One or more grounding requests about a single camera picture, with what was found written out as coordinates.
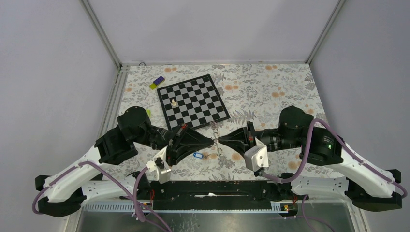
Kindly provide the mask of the blue capped key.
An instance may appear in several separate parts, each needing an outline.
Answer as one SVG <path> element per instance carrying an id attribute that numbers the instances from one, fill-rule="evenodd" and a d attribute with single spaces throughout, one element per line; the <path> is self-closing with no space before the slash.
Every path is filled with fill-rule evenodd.
<path id="1" fill-rule="evenodd" d="M 198 159 L 203 159 L 203 158 L 204 158 L 204 154 L 199 153 L 199 152 L 195 152 L 195 153 L 193 154 L 193 156 L 194 156 L 195 158 L 198 158 Z"/>

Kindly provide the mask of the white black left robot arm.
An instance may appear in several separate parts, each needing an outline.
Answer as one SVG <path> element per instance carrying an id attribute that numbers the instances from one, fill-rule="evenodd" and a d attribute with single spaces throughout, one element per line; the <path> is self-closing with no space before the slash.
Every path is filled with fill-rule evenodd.
<path id="1" fill-rule="evenodd" d="M 173 131 L 153 126 L 147 111 L 139 106 L 128 108 L 117 118 L 117 126 L 100 137 L 82 157 L 58 174 L 39 175 L 35 178 L 38 195 L 32 203 L 35 214 L 64 217 L 78 211 L 96 199 L 128 196 L 143 199 L 150 186 L 142 181 L 146 172 L 163 184 L 171 179 L 171 168 L 186 156 L 211 147 L 214 141 L 201 135 L 186 124 Z M 95 181 L 99 175 L 138 154 L 135 144 L 157 151 L 146 163 L 132 184 L 130 178 Z"/>

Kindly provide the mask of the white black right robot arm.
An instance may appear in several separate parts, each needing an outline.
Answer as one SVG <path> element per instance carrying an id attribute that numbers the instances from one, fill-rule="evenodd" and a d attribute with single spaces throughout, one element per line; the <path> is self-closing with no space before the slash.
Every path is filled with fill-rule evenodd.
<path id="1" fill-rule="evenodd" d="M 245 159 L 255 176 L 275 183 L 273 200 L 328 197 L 349 199 L 360 209 L 383 212 L 400 209 L 403 194 L 396 192 L 401 172 L 376 167 L 354 152 L 326 125 L 316 127 L 312 115 L 289 106 L 279 115 L 278 127 L 256 131 L 251 122 L 218 141 Z M 301 163 L 295 173 L 268 174 L 268 153 L 301 148 Z"/>

